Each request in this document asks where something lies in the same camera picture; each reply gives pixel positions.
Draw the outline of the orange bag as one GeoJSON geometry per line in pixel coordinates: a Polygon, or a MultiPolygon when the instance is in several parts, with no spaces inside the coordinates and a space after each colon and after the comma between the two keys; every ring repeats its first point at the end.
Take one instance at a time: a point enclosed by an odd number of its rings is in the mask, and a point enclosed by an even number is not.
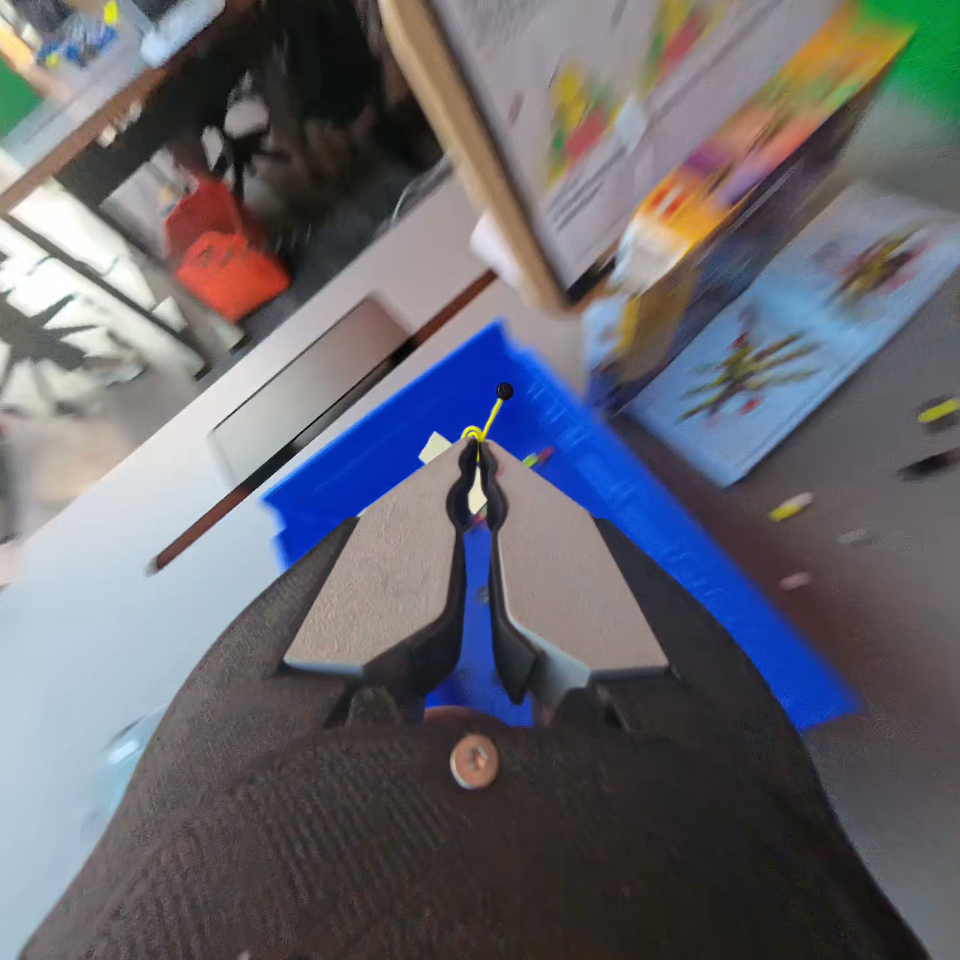
{"type": "Polygon", "coordinates": [[[291,286],[266,228],[218,178],[199,179],[168,213],[163,233],[176,280],[226,321],[244,320],[291,286]]]}

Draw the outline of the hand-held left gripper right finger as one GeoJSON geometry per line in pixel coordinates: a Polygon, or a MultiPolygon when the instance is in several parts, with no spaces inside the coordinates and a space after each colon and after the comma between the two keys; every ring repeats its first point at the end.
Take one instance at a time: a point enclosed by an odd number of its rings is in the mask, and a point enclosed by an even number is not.
{"type": "Polygon", "coordinates": [[[572,690],[668,673],[597,520],[491,440],[479,446],[478,472],[493,660],[510,701],[553,711],[572,690]]]}

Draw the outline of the lego instruction booklet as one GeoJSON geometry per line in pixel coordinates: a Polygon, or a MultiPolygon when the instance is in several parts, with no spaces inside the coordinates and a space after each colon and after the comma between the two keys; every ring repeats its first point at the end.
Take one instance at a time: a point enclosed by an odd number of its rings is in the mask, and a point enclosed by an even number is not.
{"type": "Polygon", "coordinates": [[[714,484],[735,484],[882,350],[958,262],[957,211],[848,186],[627,411],[714,484]]]}

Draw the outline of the white stand base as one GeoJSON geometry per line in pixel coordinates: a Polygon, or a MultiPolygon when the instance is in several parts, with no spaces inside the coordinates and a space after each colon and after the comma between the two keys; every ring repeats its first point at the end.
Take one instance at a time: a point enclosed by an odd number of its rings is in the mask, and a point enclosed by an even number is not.
{"type": "Polygon", "coordinates": [[[500,280],[514,291],[521,293],[524,286],[524,273],[515,255],[501,234],[498,225],[489,211],[485,211],[474,226],[469,246],[474,255],[484,261],[500,280]]]}

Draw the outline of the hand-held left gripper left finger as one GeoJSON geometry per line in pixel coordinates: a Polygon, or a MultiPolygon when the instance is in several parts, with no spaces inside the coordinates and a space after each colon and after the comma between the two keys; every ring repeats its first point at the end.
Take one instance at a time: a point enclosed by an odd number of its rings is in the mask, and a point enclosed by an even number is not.
{"type": "Polygon", "coordinates": [[[425,699],[462,648],[474,439],[453,443],[344,526],[283,665],[425,699]]]}

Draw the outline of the colourful lego box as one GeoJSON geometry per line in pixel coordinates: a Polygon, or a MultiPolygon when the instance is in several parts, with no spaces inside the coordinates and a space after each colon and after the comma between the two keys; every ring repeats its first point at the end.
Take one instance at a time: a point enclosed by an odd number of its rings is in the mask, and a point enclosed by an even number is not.
{"type": "Polygon", "coordinates": [[[593,406],[623,409],[746,290],[916,31],[902,16],[842,2],[642,199],[582,312],[593,406]]]}

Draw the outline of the clear plastic bag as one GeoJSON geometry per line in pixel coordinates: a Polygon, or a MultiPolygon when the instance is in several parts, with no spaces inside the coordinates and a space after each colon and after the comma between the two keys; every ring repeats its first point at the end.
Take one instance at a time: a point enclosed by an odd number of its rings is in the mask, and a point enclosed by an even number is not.
{"type": "Polygon", "coordinates": [[[108,822],[117,810],[150,739],[170,702],[123,727],[102,748],[94,777],[92,811],[108,822]]]}

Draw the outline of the black lego piece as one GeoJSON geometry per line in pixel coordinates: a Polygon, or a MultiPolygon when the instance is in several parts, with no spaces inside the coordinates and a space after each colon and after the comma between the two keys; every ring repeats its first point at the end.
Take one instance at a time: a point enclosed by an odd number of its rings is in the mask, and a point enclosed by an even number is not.
{"type": "Polygon", "coordinates": [[[959,447],[943,450],[909,462],[897,471],[905,482],[923,482],[948,474],[959,467],[959,447]]]}

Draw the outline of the wooden framed display stand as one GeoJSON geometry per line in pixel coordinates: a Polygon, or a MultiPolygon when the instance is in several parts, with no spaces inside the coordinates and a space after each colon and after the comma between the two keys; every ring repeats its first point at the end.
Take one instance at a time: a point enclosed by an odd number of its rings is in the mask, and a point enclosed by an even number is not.
{"type": "Polygon", "coordinates": [[[392,50],[539,306],[597,282],[644,197],[722,122],[714,71],[768,2],[381,2],[392,50]]]}

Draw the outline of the black office chair base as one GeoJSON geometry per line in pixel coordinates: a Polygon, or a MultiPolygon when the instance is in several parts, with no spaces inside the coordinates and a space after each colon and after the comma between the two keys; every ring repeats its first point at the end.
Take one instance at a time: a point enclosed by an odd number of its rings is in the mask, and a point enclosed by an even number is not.
{"type": "Polygon", "coordinates": [[[95,354],[68,338],[99,329],[96,323],[75,323],[50,327],[63,310],[76,301],[67,294],[41,311],[27,315],[9,301],[9,292],[1,295],[1,340],[6,346],[2,363],[1,393],[5,394],[19,367],[30,373],[33,386],[45,408],[57,416],[84,417],[93,410],[94,402],[62,398],[54,393],[43,365],[57,367],[67,375],[83,375],[99,390],[126,384],[140,378],[148,369],[141,354],[111,330],[102,330],[113,347],[113,353],[95,354]]]}

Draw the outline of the blue plastic bin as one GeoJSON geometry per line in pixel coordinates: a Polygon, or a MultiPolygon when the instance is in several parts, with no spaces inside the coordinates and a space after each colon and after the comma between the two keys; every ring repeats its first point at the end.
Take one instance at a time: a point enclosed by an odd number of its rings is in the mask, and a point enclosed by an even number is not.
{"type": "Polygon", "coordinates": [[[420,466],[432,431],[453,438],[514,390],[493,427],[512,454],[553,448],[542,476],[612,524],[699,602],[758,669],[798,732],[859,712],[854,692],[775,611],[616,434],[494,320],[417,374],[261,494],[293,566],[342,521],[420,466]]]}

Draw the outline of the grey closed laptop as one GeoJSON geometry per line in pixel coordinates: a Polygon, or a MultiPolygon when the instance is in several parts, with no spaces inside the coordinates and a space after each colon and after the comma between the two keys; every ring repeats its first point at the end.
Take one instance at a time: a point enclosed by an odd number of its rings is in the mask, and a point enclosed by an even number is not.
{"type": "Polygon", "coordinates": [[[280,454],[300,450],[390,373],[408,344],[385,303],[362,298],[213,428],[226,480],[238,486],[280,454]]]}

